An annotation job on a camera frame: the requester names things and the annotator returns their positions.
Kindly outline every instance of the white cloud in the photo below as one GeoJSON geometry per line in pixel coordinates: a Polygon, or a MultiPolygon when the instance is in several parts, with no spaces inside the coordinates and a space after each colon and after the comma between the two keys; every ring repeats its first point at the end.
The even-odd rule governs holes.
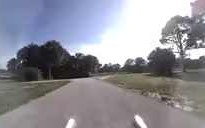
{"type": "Polygon", "coordinates": [[[190,0],[128,0],[122,25],[108,29],[98,44],[83,45],[81,52],[96,55],[101,63],[147,58],[158,46],[161,29],[175,15],[190,15],[190,0]]]}

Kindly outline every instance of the dashed white line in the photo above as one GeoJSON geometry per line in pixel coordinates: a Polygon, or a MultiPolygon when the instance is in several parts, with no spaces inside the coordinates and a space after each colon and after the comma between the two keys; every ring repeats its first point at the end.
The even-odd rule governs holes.
{"type": "Polygon", "coordinates": [[[145,122],[139,115],[135,115],[135,122],[140,128],[147,128],[145,122]]]}

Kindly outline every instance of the grass verge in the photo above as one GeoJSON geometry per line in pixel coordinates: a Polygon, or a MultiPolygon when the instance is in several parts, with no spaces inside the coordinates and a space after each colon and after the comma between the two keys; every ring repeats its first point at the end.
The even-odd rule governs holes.
{"type": "Polygon", "coordinates": [[[123,88],[137,90],[145,96],[149,94],[150,97],[157,98],[158,94],[158,96],[161,96],[158,98],[160,101],[167,100],[169,102],[171,100],[170,102],[173,101],[175,103],[174,107],[177,108],[181,108],[180,105],[187,106],[187,109],[192,107],[191,112],[205,117],[205,82],[151,77],[146,76],[146,74],[115,75],[109,77],[106,81],[123,88]]]}
{"type": "Polygon", "coordinates": [[[68,81],[44,83],[0,82],[0,115],[30,100],[44,96],[46,93],[67,83],[68,81]]]}

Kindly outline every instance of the asphalt road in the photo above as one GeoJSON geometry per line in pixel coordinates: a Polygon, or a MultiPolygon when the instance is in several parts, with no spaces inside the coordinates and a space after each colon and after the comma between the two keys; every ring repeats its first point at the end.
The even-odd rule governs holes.
{"type": "Polygon", "coordinates": [[[205,119],[92,78],[0,116],[0,128],[65,128],[70,118],[76,128],[133,128],[135,114],[148,128],[205,128],[205,119]]]}

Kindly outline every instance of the lawn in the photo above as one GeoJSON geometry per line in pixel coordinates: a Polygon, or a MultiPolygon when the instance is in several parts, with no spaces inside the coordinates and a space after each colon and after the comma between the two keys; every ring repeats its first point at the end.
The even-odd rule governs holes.
{"type": "MultiPolygon", "coordinates": [[[[179,78],[152,77],[148,74],[118,74],[109,77],[106,81],[123,88],[137,90],[142,95],[156,92],[161,96],[171,97],[169,99],[174,99],[181,104],[189,104],[194,108],[191,112],[205,117],[205,80],[193,81],[192,78],[189,79],[190,73],[181,73],[179,78]]],[[[192,77],[204,77],[204,72],[200,74],[193,71],[193,73],[192,77]]]]}
{"type": "Polygon", "coordinates": [[[68,81],[44,83],[0,81],[0,115],[67,83],[68,81]]]}

